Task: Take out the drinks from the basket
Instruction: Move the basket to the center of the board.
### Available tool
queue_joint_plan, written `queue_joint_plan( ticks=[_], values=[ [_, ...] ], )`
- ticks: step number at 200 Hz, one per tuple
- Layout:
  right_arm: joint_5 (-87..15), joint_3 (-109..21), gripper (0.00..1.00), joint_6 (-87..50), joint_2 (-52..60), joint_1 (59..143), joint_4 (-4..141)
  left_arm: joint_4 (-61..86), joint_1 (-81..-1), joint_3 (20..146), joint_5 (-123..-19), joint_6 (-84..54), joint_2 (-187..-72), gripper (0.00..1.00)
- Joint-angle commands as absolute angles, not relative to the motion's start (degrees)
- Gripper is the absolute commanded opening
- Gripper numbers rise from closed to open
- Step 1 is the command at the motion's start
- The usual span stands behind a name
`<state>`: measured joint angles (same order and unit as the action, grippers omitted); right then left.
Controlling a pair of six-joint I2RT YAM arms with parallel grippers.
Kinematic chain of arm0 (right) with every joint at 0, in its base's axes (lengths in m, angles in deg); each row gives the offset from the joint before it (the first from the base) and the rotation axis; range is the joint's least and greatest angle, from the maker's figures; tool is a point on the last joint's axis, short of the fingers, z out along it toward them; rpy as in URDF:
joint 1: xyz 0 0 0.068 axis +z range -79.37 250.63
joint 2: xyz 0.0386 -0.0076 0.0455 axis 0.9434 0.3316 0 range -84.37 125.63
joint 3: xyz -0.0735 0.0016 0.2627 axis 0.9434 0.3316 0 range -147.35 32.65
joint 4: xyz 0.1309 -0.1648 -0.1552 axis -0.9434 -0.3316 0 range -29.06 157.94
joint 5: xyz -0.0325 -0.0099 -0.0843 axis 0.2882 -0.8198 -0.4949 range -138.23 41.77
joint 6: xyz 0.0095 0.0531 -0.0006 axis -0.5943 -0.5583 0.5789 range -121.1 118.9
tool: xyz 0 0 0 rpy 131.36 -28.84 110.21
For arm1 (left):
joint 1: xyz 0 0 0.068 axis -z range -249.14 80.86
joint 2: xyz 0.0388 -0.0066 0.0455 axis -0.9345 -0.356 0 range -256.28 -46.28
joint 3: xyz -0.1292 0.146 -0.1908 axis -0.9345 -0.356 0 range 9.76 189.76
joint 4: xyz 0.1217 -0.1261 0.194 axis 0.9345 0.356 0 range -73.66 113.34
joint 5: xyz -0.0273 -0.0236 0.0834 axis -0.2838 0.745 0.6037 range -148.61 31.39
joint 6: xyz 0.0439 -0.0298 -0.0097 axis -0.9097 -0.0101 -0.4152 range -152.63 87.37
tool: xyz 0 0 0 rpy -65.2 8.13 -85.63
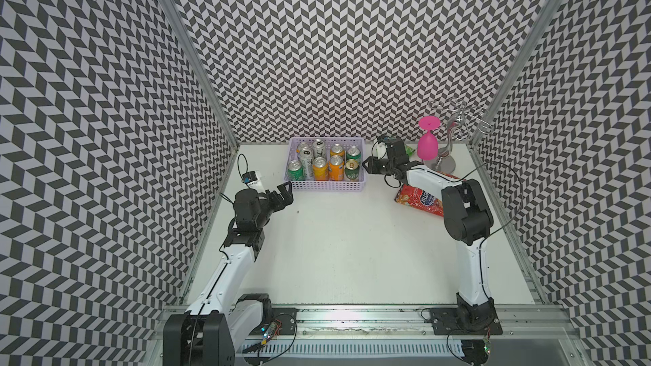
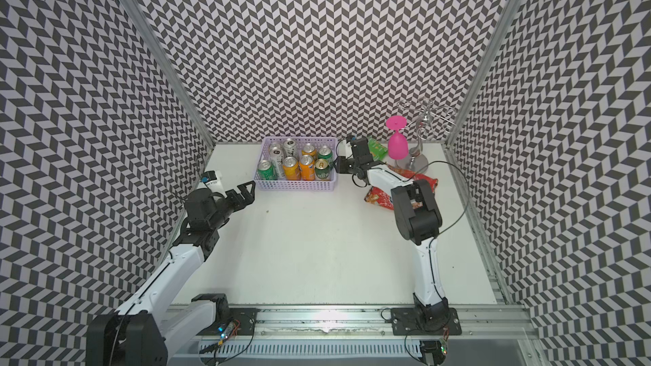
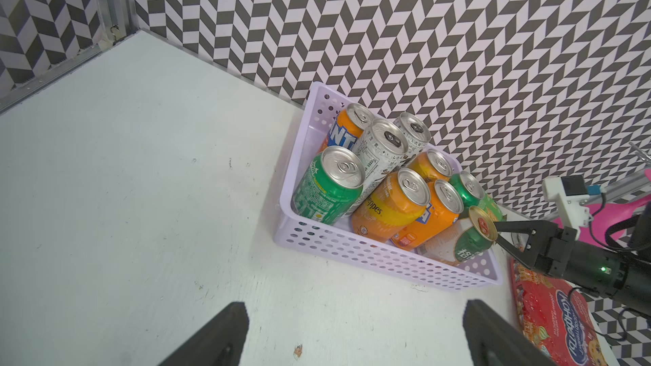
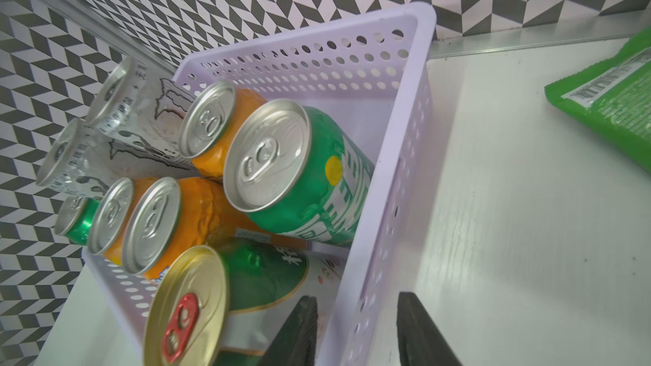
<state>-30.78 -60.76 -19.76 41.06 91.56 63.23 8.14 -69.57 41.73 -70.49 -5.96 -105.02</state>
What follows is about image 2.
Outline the green can gold top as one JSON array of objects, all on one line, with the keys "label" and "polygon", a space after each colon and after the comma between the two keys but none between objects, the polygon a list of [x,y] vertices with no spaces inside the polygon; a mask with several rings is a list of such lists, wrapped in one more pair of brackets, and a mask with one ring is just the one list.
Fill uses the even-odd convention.
[{"label": "green can gold top", "polygon": [[317,181],[330,181],[331,166],[328,160],[318,159],[315,161],[315,179]]}]

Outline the green soda can silver top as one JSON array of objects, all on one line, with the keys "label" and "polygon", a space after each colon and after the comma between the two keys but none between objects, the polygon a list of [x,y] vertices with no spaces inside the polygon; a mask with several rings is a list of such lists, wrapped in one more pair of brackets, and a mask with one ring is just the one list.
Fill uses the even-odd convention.
[{"label": "green soda can silver top", "polygon": [[276,173],[276,168],[271,161],[267,159],[262,159],[259,161],[257,166],[257,171],[259,178],[262,181],[277,181],[278,174]]}]

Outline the lavender plastic basket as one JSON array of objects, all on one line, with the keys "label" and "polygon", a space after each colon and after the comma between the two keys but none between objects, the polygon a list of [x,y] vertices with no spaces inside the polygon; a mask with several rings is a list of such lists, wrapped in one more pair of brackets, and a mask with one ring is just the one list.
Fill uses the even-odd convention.
[{"label": "lavender plastic basket", "polygon": [[301,149],[307,143],[314,146],[327,146],[333,152],[333,156],[337,157],[337,137],[295,137],[295,136],[271,136],[264,137],[259,150],[258,161],[254,164],[254,180],[256,186],[265,191],[333,191],[337,185],[339,174],[332,169],[328,181],[287,181],[279,178],[276,181],[268,181],[259,175],[258,165],[264,160],[270,160],[269,149],[273,142],[283,143],[286,139],[291,138],[296,142],[296,153],[300,155]]}]

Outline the orange fanta can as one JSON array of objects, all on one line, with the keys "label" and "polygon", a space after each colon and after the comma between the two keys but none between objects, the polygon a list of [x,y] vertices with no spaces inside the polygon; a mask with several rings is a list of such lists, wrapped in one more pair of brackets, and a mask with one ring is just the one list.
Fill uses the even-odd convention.
[{"label": "orange fanta can", "polygon": [[284,172],[284,176],[288,181],[301,180],[300,165],[298,159],[296,159],[295,157],[288,156],[285,159],[283,159],[282,169]]}]

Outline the white monster can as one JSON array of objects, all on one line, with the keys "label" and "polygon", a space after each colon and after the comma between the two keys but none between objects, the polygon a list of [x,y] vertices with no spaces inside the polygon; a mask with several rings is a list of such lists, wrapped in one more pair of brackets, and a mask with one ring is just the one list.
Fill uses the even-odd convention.
[{"label": "white monster can", "polygon": [[297,144],[296,141],[289,137],[284,140],[282,143],[282,148],[285,154],[285,157],[296,157],[297,156]]},{"label": "white monster can", "polygon": [[277,179],[283,181],[286,179],[284,169],[283,169],[283,160],[285,159],[284,151],[279,142],[271,142],[268,148],[269,161],[273,164],[276,171]]}]

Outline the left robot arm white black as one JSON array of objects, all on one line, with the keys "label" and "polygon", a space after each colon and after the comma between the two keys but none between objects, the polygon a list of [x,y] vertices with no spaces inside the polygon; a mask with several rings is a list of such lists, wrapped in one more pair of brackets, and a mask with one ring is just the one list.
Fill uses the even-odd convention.
[{"label": "left robot arm white black", "polygon": [[166,365],[193,337],[216,332],[217,352],[243,323],[232,314],[224,294],[200,294],[172,319],[165,315],[188,279],[206,262],[233,213],[252,205],[255,182],[235,190],[203,187],[185,201],[186,218],[159,268],[112,313],[96,316],[86,331],[87,365]]}]

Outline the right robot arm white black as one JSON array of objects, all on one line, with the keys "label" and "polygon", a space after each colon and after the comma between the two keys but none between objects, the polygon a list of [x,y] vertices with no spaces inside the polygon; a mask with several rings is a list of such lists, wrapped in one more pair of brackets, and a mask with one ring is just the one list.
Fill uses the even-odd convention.
[{"label": "right robot arm white black", "polygon": [[431,184],[414,176],[404,177],[386,163],[375,160],[366,137],[349,136],[346,145],[350,153],[335,160],[337,173],[350,174],[353,181],[363,181],[389,196],[398,232],[413,244],[415,323],[427,332],[446,327],[452,309],[438,268],[442,214]]}]

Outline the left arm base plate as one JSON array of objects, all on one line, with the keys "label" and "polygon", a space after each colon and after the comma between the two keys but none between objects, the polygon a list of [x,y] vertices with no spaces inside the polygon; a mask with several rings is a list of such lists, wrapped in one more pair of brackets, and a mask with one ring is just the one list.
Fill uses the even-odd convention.
[{"label": "left arm base plate", "polygon": [[250,337],[256,330],[259,310],[253,307],[232,308],[230,317],[217,320],[209,327],[198,332],[199,337],[221,337],[237,329],[238,337]]}]

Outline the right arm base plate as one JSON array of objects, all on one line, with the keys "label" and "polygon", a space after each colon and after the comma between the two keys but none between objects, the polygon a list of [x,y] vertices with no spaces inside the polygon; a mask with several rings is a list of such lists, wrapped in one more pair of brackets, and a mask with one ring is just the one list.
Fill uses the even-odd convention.
[{"label": "right arm base plate", "polygon": [[451,337],[462,335],[462,328],[455,308],[449,308],[433,319],[427,320],[417,308],[390,308],[390,323],[393,335],[424,335],[442,337],[448,333]]}]

